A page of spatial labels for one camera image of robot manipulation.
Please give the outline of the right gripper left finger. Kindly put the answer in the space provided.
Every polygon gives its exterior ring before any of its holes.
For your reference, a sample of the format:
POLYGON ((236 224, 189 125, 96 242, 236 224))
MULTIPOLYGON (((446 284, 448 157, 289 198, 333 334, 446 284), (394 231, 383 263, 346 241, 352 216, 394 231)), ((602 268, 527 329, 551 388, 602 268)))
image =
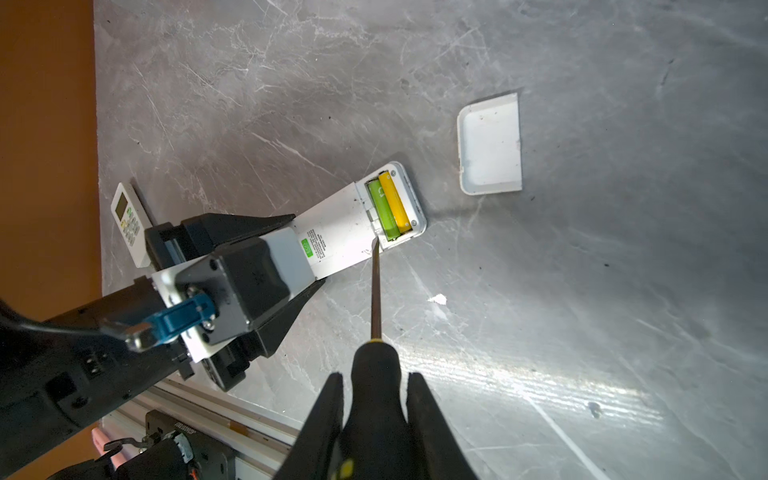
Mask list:
POLYGON ((332 373, 274 479, 329 479, 343 414, 343 376, 332 373))

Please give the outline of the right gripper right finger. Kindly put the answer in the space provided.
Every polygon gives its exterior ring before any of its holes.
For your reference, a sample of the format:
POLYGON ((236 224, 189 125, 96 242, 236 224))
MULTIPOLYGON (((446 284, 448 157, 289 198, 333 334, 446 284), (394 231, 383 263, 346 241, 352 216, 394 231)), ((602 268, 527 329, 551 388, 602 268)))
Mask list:
POLYGON ((416 478, 477 480, 420 373, 408 376, 406 407, 415 446, 416 478))

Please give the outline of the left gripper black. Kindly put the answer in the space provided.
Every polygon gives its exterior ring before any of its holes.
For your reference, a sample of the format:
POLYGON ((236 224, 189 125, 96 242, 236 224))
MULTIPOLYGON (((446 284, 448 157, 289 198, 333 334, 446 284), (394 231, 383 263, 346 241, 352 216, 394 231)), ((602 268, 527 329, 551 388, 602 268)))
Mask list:
MULTIPOLYGON (((163 270, 213 252, 217 247, 258 237, 286 227, 295 214, 252 217, 206 213, 182 221, 164 223, 145 232, 147 251, 156 270, 163 270)), ((304 306, 326 280, 316 280, 281 307, 276 314, 248 334, 236 337, 211 358, 203 361, 209 378, 224 392, 245 379, 252 360, 269 358, 280 347, 304 306)))

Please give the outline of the black yellow screwdriver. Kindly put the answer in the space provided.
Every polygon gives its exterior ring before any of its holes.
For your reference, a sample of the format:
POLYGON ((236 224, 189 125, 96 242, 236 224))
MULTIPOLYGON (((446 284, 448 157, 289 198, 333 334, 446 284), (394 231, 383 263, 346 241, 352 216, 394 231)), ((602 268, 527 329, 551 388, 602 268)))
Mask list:
POLYGON ((339 438, 336 479, 416 479, 417 460, 403 412, 402 369, 394 347, 383 340, 380 242, 372 245, 371 338, 355 352, 352 404, 339 438))

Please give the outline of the green battery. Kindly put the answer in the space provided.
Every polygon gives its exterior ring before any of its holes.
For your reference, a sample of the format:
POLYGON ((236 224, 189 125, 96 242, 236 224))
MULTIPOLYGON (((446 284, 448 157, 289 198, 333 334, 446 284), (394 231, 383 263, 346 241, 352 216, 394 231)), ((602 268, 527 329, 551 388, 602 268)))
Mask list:
POLYGON ((387 240, 396 240, 401 233, 380 181, 372 180, 366 184, 366 187, 387 240))

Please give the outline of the yellow battery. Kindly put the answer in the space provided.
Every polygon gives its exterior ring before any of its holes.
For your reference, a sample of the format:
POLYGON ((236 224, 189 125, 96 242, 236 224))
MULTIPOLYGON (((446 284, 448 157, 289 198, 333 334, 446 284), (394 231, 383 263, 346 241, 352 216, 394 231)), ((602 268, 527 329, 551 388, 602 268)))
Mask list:
POLYGON ((389 208, 393 214, 395 224, 400 234, 404 234, 412 229, 410 219, 406 213, 403 202, 394 184, 392 176, 388 172, 378 175, 378 180, 385 194, 389 208))

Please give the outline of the white battery cover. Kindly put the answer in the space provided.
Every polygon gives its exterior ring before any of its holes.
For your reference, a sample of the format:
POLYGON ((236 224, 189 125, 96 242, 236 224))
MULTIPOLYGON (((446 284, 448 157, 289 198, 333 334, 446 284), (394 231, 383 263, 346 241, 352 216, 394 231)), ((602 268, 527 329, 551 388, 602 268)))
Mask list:
POLYGON ((516 92, 469 104, 457 116, 459 183, 481 196, 523 189, 519 100, 516 92))

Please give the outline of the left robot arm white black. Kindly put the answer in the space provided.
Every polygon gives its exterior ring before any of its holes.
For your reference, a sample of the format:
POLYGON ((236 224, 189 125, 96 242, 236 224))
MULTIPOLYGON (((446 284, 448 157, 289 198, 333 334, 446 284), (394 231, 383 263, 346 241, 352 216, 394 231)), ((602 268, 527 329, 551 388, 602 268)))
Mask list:
POLYGON ((2 306, 3 476, 194 364, 231 389, 321 286, 291 214, 203 214, 144 240, 154 273, 129 287, 46 322, 2 306))

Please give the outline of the small white remote control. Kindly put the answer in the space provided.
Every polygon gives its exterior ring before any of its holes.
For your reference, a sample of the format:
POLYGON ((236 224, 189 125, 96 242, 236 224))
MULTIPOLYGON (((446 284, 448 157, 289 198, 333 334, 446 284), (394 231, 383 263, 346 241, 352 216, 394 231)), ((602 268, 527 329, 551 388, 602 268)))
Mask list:
POLYGON ((135 267, 148 268, 151 260, 145 231, 152 227, 152 223, 130 183, 117 185, 110 211, 135 267))

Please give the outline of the pink tool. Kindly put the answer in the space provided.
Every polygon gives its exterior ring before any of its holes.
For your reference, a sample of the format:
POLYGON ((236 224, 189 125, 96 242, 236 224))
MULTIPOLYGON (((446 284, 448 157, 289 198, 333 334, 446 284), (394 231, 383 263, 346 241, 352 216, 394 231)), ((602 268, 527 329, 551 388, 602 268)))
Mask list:
MULTIPOLYGON (((104 455, 107 452, 106 444, 109 443, 111 439, 100 427, 93 428, 90 431, 90 433, 91 433, 91 438, 92 438, 94 447, 96 448, 96 450, 100 455, 104 455)), ((119 452, 113 455, 110 461, 114 469, 117 469, 121 465, 126 463, 128 459, 126 458, 124 453, 119 452)))

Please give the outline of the aluminium rail frame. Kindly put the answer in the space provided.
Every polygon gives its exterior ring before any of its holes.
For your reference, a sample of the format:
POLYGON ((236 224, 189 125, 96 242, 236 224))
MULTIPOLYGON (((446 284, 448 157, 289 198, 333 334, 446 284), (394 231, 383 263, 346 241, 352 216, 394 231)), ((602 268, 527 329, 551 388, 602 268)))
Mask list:
POLYGON ((234 450, 237 479, 270 479, 298 436, 296 425, 279 415, 216 389, 175 375, 158 382, 100 420, 111 439, 146 432, 146 415, 159 410, 234 450))

